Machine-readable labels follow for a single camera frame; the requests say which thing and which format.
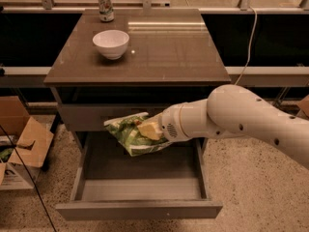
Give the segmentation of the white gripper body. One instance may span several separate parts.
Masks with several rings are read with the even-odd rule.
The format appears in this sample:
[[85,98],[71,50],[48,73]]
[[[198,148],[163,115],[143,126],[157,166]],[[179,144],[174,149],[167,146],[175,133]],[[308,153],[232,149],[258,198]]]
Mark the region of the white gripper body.
[[163,110],[159,124],[164,137],[170,142],[182,142],[187,140],[181,126],[181,110],[183,104],[175,104]]

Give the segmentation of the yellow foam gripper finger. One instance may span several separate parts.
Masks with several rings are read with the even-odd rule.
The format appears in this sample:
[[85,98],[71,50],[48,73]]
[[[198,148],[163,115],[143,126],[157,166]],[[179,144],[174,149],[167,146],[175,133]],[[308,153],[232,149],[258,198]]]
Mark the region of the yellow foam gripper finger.
[[154,117],[143,121],[140,125],[137,126],[139,132],[151,140],[159,140],[162,137],[163,132],[160,128],[158,118],[159,116],[155,115]]

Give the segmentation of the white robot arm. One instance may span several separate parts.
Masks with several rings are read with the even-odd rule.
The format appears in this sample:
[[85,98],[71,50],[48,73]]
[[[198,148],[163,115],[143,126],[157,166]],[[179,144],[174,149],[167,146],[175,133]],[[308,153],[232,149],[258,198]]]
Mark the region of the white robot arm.
[[238,85],[223,85],[204,100],[172,105],[142,122],[140,133],[170,142],[250,136],[309,168],[309,121],[289,115]]

